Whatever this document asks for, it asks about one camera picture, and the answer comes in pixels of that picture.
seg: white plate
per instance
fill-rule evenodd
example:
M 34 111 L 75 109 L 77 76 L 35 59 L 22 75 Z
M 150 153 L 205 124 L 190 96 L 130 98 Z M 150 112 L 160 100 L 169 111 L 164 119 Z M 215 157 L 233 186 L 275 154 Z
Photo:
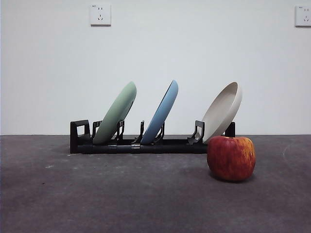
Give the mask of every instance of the white plate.
M 238 112 L 241 100 L 242 89 L 236 82 L 219 93 L 202 119 L 205 123 L 203 143 L 207 144 L 213 136 L 224 133 Z

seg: blue plate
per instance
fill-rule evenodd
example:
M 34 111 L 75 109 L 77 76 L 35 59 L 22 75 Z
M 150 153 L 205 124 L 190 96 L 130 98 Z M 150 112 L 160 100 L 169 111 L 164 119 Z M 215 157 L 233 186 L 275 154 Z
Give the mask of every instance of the blue plate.
M 167 89 L 160 105 L 158 106 L 154 117 L 152 118 L 144 136 L 141 139 L 141 144 L 152 143 L 161 126 L 165 122 L 170 110 L 173 107 L 175 99 L 178 94 L 178 84 L 175 80 L 172 81 L 170 87 Z

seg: power outlet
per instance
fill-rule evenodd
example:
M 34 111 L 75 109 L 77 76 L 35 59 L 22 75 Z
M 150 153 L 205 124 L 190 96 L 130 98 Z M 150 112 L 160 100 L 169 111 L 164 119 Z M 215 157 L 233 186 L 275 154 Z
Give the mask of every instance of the power outlet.
M 93 4 L 90 6 L 91 26 L 111 26 L 111 5 Z
M 296 27 L 311 27 L 311 6 L 296 6 L 295 11 Z

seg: concrete floor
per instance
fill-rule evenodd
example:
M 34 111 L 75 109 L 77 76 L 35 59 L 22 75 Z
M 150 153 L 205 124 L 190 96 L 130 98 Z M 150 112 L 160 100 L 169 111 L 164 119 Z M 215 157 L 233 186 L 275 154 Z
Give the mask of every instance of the concrete floor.
M 311 135 L 249 136 L 242 183 L 206 154 L 69 154 L 69 136 L 1 136 L 3 233 L 310 233 Z

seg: green plate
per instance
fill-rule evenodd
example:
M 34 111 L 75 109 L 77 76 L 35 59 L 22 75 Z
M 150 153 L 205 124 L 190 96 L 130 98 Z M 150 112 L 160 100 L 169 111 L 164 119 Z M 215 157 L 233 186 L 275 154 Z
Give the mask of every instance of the green plate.
M 126 85 L 111 105 L 93 139 L 93 144 L 104 144 L 117 131 L 117 123 L 125 120 L 136 97 L 136 86 L 133 82 Z

